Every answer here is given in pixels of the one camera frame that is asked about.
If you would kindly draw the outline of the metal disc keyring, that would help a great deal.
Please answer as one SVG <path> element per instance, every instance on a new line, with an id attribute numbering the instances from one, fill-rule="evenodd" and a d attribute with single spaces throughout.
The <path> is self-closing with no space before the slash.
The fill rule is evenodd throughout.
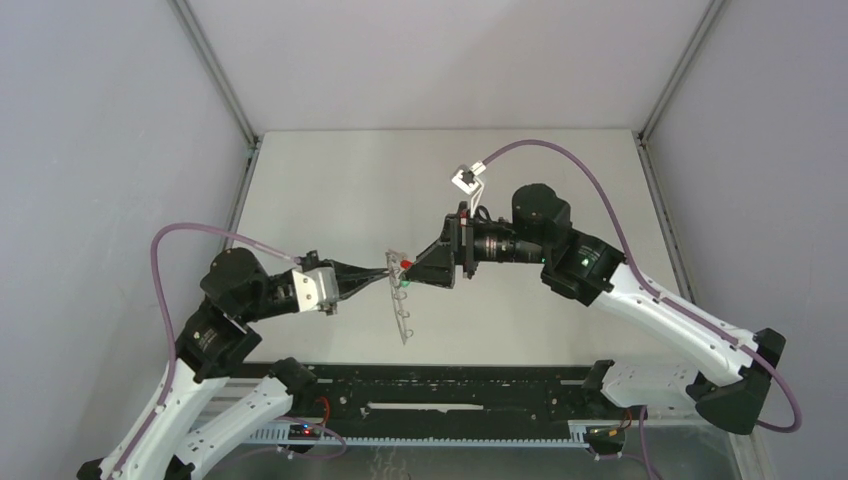
<path id="1" fill-rule="evenodd" d="M 404 301 L 408 298 L 406 288 L 401 289 L 399 287 L 399 282 L 402 280 L 401 276 L 403 272 L 399 272 L 397 270 L 390 270 L 388 268 L 388 265 L 387 269 L 388 281 L 391 291 L 390 299 L 392 301 L 392 310 L 397 324 L 401 343 L 403 345 L 406 345 L 407 342 L 414 335 L 414 330 L 408 326 L 408 319 L 410 318 L 411 314 L 404 306 Z"/>

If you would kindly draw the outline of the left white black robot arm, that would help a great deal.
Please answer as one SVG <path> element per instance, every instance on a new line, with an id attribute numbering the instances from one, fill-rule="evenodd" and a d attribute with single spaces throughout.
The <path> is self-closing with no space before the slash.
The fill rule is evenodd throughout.
<path id="1" fill-rule="evenodd" d="M 202 426 L 195 422 L 261 342 L 251 323 L 323 312 L 388 276 L 314 251 L 299 267 L 270 275 L 246 248 L 219 254 L 200 287 L 205 297 L 174 343 L 148 413 L 106 457 L 84 463 L 79 479 L 202 479 L 262 425 L 316 403 L 316 376 L 289 357 L 272 364 L 250 393 Z"/>

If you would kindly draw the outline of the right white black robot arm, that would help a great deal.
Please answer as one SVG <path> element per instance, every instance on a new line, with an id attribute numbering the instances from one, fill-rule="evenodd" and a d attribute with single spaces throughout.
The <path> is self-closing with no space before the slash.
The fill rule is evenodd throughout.
<path id="1" fill-rule="evenodd" d="M 576 230 L 569 204 L 547 185 L 520 187 L 511 207 L 510 219 L 494 220 L 461 203 L 439 237 L 402 262 L 401 280 L 449 289 L 483 262 L 538 264 L 553 293 L 628 320 L 681 356 L 671 365 L 597 361 L 581 392 L 588 414 L 691 408 L 726 432 L 753 432 L 785 347 L 781 334 L 734 327 L 657 286 L 622 251 Z"/>

